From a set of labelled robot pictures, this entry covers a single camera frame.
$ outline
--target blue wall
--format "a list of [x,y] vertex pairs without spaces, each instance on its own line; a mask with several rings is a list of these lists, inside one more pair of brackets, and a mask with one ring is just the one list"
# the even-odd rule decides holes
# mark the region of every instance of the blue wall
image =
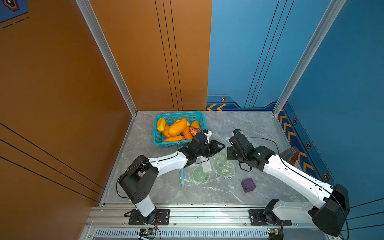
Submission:
[[265,107],[279,98],[330,0],[292,3],[293,0],[213,0],[208,95],[228,95],[242,108]]
[[[288,100],[335,183],[347,187],[351,206],[384,197],[383,9],[381,0],[346,1]],[[384,200],[353,208],[349,217],[381,211]],[[383,218],[350,220],[349,227]],[[350,239],[383,233],[384,227],[352,230]]]

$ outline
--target vent slot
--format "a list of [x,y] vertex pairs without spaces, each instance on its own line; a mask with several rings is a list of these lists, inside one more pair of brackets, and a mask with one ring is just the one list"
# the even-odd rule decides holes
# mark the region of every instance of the vent slot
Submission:
[[[267,228],[160,228],[164,238],[267,238]],[[97,228],[96,238],[137,239],[137,228]]]

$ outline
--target purple cube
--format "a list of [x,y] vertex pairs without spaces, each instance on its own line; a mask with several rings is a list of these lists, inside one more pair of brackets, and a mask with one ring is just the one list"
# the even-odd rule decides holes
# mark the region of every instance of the purple cube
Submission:
[[247,178],[241,182],[244,192],[251,192],[256,188],[255,182],[252,178]]

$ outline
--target green circle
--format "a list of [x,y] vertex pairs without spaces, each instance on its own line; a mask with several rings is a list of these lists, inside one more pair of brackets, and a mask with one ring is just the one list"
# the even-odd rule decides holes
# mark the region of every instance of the green circle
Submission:
[[193,170],[193,180],[198,184],[206,183],[209,179],[210,173],[204,172],[202,166],[198,166]]
[[228,161],[225,154],[217,156],[213,161],[212,166],[215,173],[222,178],[233,177],[235,175],[235,163],[233,161]]

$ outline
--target basket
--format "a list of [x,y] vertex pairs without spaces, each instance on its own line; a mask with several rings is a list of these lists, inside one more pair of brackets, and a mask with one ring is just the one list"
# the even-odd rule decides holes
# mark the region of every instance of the basket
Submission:
[[[153,143],[161,147],[177,147],[177,142],[163,142],[166,137],[157,130],[157,121],[160,118],[164,118],[166,123],[171,126],[175,123],[176,120],[186,118],[188,122],[192,123],[198,121],[201,130],[206,129],[205,118],[202,111],[193,111],[193,112],[182,112],[182,113],[165,113],[159,114],[155,117],[155,122],[153,123]],[[186,142],[191,142],[191,140],[182,140],[179,142],[179,147],[182,147]]]

